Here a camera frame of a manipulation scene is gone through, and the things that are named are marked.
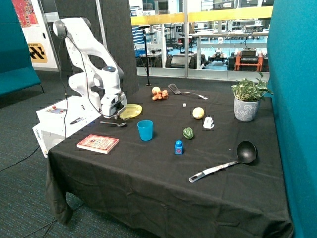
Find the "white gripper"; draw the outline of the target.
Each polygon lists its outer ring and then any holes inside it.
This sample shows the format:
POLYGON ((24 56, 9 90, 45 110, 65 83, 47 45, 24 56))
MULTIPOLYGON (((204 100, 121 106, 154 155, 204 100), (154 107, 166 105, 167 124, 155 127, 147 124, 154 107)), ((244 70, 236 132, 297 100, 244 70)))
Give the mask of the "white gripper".
POLYGON ((125 110, 127 99, 124 92, 104 95, 101 99, 102 114, 107 119, 117 119, 125 110))

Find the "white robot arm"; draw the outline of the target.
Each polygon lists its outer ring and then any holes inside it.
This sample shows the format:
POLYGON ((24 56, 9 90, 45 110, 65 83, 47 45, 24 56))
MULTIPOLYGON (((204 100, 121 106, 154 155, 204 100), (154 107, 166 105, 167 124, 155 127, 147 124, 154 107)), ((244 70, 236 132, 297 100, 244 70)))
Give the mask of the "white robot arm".
POLYGON ((124 72, 94 37, 89 20, 82 17, 57 20, 53 32, 65 40, 72 64, 83 70, 69 78, 69 86, 96 112, 107 119, 117 119, 127 106, 121 89, 124 72))

